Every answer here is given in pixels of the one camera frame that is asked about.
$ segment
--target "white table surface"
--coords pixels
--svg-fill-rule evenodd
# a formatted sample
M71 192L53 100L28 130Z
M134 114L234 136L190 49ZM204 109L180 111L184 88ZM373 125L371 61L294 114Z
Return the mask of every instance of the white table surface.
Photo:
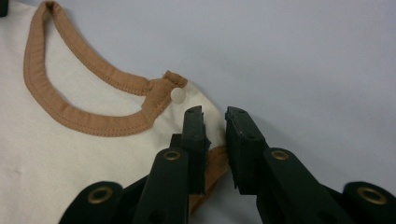
M119 69L179 73L222 112L249 112L320 183L396 195L396 1L58 2ZM227 174L190 223L261 220Z

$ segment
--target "tan fabric edge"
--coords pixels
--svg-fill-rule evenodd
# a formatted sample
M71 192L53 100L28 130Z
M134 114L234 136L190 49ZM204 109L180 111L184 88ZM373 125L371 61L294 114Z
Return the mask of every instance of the tan fabric edge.
M146 95L139 112L123 117L96 115L73 107L63 99L51 85L45 69L44 22L47 12L50 12L66 45L88 69L119 90ZM145 131L171 103L172 89L187 85L187 79L169 71L163 78L153 80L121 72L101 59L82 40L56 2L43 2L32 18L23 76L30 93L53 119L70 129L100 136L124 136Z
M209 150L205 172L206 195L191 195L189 208L190 214L204 203L214 190L218 179L228 170L228 156L226 147L215 147Z

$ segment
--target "brass grommet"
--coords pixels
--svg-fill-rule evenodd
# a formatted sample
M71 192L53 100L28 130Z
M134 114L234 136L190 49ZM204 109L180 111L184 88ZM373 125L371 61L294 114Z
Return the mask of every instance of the brass grommet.
M163 156L169 161L175 161L178 158L180 158L181 155L176 151L168 151L165 154L163 154Z
M387 197L385 197L381 192L369 187L359 187L358 194L369 203L383 205L388 202Z
M111 195L113 195L113 189L109 187L100 187L90 192L88 195L88 202L93 204L103 203L107 201Z
M281 150L272 151L271 156L273 156L275 159L277 159L279 161L286 161L289 159L288 153L281 151Z

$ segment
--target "cream fabric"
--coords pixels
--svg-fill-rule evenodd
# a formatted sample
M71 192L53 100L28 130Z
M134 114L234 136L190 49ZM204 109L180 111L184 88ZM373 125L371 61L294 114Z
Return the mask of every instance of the cream fabric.
M223 118L190 82L182 88L185 96L176 96L141 133L94 136L53 119L23 80L23 55L35 10L11 1L8 16L0 19L0 223L56 223L88 185L108 180L126 187L135 182L149 173L153 158L169 146L172 133L181 133L184 111L196 105L203 107L214 148L207 174L211 176L207 186L213 186L226 169ZM95 76L66 46L50 17L45 65L57 92L83 111L121 117L139 111L145 100Z

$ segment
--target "tan collar trim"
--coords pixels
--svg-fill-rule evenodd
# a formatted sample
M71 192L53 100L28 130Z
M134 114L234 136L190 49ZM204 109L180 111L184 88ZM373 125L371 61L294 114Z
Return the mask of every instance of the tan collar trim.
M73 107L62 98L46 74L44 18L47 12L54 19L65 44L88 69L119 90L146 96L139 112L124 117L96 115ZM153 80L121 72L100 58L82 40L56 2L43 2L32 18L23 76L30 93L53 119L70 129L100 136L124 136L147 130L170 104L172 89L183 88L187 84L184 77L169 71L163 78Z

